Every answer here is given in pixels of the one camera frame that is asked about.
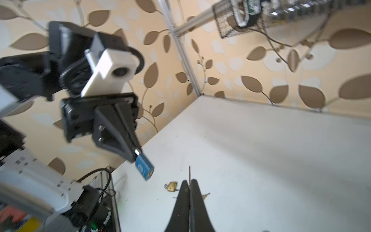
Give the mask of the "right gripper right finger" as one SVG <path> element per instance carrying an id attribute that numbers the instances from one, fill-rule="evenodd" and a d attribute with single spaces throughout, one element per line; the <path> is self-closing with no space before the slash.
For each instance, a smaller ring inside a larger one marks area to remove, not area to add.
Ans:
<path id="1" fill-rule="evenodd" d="M 197 180 L 190 183 L 190 231 L 215 232 L 209 219 Z"/>

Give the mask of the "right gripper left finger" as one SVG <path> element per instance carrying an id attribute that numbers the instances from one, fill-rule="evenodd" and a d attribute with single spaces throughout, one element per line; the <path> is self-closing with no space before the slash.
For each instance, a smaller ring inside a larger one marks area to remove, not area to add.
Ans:
<path id="1" fill-rule="evenodd" d="M 181 184 L 176 203 L 165 229 L 166 232 L 189 232 L 190 189 L 188 182 Z"/>

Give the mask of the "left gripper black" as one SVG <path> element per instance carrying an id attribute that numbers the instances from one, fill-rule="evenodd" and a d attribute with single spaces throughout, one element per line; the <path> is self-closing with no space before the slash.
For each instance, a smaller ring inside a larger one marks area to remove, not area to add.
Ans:
<path id="1" fill-rule="evenodd" d="M 135 133 L 137 103 L 134 93 L 62 99 L 62 125 L 67 142 L 93 133 L 97 147 L 135 162 L 135 151 L 142 151 Z"/>

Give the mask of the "blue padlock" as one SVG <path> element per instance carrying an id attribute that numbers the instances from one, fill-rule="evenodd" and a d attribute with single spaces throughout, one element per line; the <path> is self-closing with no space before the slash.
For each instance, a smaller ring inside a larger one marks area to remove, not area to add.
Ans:
<path id="1" fill-rule="evenodd" d="M 135 166 L 144 178 L 145 181 L 149 180 L 154 173 L 154 165 L 148 159 L 148 157 L 141 152 L 140 150 L 136 149 L 135 154 L 137 155 Z"/>

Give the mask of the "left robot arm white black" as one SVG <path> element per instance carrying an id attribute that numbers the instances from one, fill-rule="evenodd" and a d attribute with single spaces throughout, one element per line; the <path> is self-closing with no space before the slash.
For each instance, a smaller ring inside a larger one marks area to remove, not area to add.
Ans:
<path id="1" fill-rule="evenodd" d="M 1 58 L 1 231 L 118 232 L 111 167 L 70 172 L 102 149 L 140 164 L 144 55 L 122 32 L 48 24 L 48 50 Z"/>

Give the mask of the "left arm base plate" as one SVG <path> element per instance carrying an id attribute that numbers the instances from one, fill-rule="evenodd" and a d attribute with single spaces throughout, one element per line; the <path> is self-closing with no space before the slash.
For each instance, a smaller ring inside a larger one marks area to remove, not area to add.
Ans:
<path id="1" fill-rule="evenodd" d="M 112 189 L 83 186 L 82 195 L 63 215 L 79 230 L 86 228 L 93 232 L 102 231 L 111 219 L 111 200 L 115 195 L 116 192 Z"/>

